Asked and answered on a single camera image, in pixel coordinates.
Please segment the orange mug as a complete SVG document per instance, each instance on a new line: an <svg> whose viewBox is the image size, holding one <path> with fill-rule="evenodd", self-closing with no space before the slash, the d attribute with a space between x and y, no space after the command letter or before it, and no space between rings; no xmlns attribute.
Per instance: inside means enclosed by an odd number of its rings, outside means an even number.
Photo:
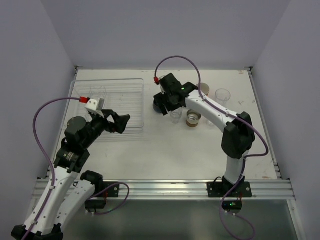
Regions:
<svg viewBox="0 0 320 240"><path fill-rule="evenodd" d="M208 96L209 95L209 93L210 93L210 86L208 85L208 84L206 84L206 83L198 83L197 84L197 87L202 91L202 93L204 94L204 95L206 95L206 96Z"/></svg>

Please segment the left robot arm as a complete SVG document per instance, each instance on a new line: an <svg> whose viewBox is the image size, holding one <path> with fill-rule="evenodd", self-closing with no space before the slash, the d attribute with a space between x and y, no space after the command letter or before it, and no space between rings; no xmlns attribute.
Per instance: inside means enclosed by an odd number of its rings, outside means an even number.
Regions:
<svg viewBox="0 0 320 240"><path fill-rule="evenodd" d="M64 132L61 148L56 154L48 184L22 225L16 225L11 236L16 240L61 240L64 230L89 197L102 191L102 175L86 171L89 147L103 132L122 134L130 115L118 115L104 109L90 114L92 120L81 116L71 118Z"/></svg>

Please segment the clear glass with sticker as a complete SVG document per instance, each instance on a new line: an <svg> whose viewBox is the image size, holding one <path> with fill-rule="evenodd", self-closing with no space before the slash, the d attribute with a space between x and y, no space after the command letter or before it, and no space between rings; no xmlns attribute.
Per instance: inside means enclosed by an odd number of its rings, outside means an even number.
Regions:
<svg viewBox="0 0 320 240"><path fill-rule="evenodd" d="M215 101L221 106L225 106L226 103L230 100L231 93L224 88L217 89L215 92Z"/></svg>

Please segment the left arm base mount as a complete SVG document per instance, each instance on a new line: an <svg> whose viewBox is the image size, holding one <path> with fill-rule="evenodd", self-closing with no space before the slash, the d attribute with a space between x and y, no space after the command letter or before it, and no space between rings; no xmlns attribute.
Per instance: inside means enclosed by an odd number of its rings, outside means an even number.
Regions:
<svg viewBox="0 0 320 240"><path fill-rule="evenodd" d="M119 182L103 181L94 194L85 201L84 207L89 213L97 213L107 205L108 198L119 196Z"/></svg>

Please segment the beige bottomed cup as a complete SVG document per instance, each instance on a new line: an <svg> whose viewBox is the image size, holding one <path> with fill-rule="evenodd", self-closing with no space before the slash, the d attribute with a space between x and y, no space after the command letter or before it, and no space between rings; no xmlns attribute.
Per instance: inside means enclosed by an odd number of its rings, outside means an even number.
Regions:
<svg viewBox="0 0 320 240"><path fill-rule="evenodd" d="M195 128L198 126L202 115L192 109L188 110L186 113L186 120L185 123L190 128Z"/></svg>

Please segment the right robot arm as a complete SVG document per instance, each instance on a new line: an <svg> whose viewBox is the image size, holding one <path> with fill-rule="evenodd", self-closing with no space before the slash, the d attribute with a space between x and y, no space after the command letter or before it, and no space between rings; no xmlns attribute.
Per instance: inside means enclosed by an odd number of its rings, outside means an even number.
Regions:
<svg viewBox="0 0 320 240"><path fill-rule="evenodd" d="M244 157L248 155L256 137L248 126L251 116L242 112L229 111L208 98L199 86L191 82L181 84L170 73L162 78L154 77L161 92L154 96L154 102L165 116L178 108L193 110L211 121L221 132L221 148L227 156L223 180L231 185L243 179Z"/></svg>

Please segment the dark blue squat mug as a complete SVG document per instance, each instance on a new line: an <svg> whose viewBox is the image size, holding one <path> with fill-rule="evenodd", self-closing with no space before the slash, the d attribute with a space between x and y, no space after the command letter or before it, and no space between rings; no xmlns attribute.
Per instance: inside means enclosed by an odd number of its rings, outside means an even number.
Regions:
<svg viewBox="0 0 320 240"><path fill-rule="evenodd" d="M152 107L153 110L158 113L158 114L162 114L162 110L160 109L160 107L158 106L157 102L154 100L152 103Z"/></svg>

